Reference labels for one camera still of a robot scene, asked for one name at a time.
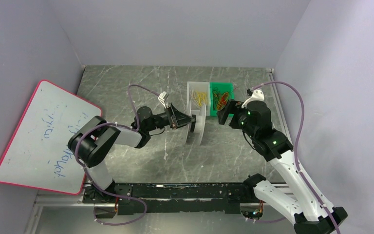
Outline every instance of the white plastic container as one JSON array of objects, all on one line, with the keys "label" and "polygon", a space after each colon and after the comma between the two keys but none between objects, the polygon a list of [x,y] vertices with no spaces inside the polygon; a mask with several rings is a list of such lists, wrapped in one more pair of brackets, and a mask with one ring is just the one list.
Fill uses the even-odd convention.
[{"label": "white plastic container", "polygon": [[205,92],[207,93],[207,103],[206,103],[206,115],[210,115],[210,106],[211,106],[211,92],[210,92],[210,82],[194,82],[188,81],[187,82],[187,106],[188,103],[191,102],[191,114],[198,115],[200,113],[200,107],[197,106],[194,101],[190,99],[190,92],[197,91],[197,92]]}]

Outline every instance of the white wall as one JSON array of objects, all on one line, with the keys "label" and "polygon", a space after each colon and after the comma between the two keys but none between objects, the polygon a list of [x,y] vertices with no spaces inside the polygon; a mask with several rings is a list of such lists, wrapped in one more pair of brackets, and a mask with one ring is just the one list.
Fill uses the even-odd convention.
[{"label": "white wall", "polygon": [[[312,0],[276,66],[275,79],[306,105],[301,160],[349,217],[343,234],[374,233],[374,0]],[[292,136],[296,96],[279,89]]]},{"label": "white wall", "polygon": [[[44,0],[0,0],[0,157],[40,79],[76,91],[82,68]],[[23,233],[37,192],[0,184],[0,234]]]},{"label": "white wall", "polygon": [[310,0],[50,0],[83,64],[274,67]]}]

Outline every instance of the spool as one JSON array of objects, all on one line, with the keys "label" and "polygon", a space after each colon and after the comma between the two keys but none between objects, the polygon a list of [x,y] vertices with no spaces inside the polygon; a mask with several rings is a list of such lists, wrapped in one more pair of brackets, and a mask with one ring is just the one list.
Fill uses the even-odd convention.
[{"label": "spool", "polygon": [[199,111],[193,112],[191,110],[191,102],[188,102],[187,114],[189,116],[195,116],[196,122],[187,126],[185,133],[185,142],[187,142],[188,137],[195,136],[196,139],[194,141],[194,144],[200,145],[203,139],[204,126],[206,123],[206,105],[202,105]]}]

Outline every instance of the green plastic container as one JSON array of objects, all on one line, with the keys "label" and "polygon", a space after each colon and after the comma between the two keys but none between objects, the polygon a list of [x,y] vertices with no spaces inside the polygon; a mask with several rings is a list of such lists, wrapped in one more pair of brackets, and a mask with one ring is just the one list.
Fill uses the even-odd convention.
[{"label": "green plastic container", "polygon": [[210,92],[211,92],[210,116],[217,116],[217,111],[218,111],[217,102],[220,102],[220,99],[223,99],[223,94],[225,92],[228,92],[228,98],[225,101],[229,99],[234,99],[233,84],[223,83],[223,82],[210,82]]}]

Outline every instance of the table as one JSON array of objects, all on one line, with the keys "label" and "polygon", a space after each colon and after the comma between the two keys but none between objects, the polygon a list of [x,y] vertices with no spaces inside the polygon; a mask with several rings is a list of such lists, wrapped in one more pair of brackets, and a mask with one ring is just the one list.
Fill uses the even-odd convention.
[{"label": "table", "polygon": [[[180,111],[186,109],[187,81],[231,82],[236,100],[246,100],[246,89],[270,81],[264,68],[184,67],[184,66],[87,66],[78,95],[98,105],[107,121],[130,125],[134,113],[127,98],[127,86],[140,84],[157,92],[167,91],[168,100]],[[262,88],[272,111],[276,129],[284,132],[280,105],[272,86]],[[132,88],[137,107],[148,106],[153,113],[163,112],[157,97]],[[152,136],[142,149],[115,145],[106,164],[116,182],[186,183],[242,182],[260,173],[272,183],[284,180],[264,158],[243,139],[239,130],[219,125],[217,117],[207,117],[200,146],[183,142],[183,129],[167,129]]]}]

